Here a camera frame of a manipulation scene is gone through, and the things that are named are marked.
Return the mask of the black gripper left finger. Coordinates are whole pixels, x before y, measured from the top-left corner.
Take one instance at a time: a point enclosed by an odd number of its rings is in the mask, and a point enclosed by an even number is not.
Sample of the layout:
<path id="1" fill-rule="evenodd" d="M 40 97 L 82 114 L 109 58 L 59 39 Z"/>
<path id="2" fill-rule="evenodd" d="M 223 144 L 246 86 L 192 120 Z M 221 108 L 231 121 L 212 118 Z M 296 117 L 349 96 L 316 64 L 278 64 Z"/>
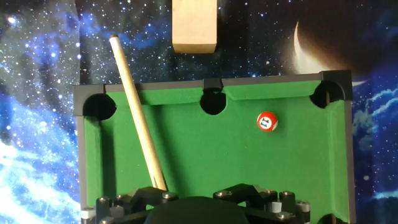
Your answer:
<path id="1" fill-rule="evenodd" d="M 143 224 L 150 213 L 148 205 L 155 208 L 178 199 L 177 194 L 154 187 L 139 188 L 115 198 L 103 196 L 96 199 L 95 206 L 81 210 L 81 224 Z"/>

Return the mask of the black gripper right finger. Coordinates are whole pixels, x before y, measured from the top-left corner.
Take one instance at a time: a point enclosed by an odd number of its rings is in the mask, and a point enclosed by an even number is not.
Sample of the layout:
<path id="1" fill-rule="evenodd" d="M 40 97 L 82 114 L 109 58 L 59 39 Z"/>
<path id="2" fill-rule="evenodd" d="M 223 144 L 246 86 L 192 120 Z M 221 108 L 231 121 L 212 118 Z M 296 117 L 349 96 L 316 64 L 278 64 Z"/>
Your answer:
<path id="1" fill-rule="evenodd" d="M 277 192 L 255 185 L 237 184 L 213 194 L 214 199 L 233 203 L 248 223 L 310 224 L 310 203 L 297 200 L 285 190 Z"/>

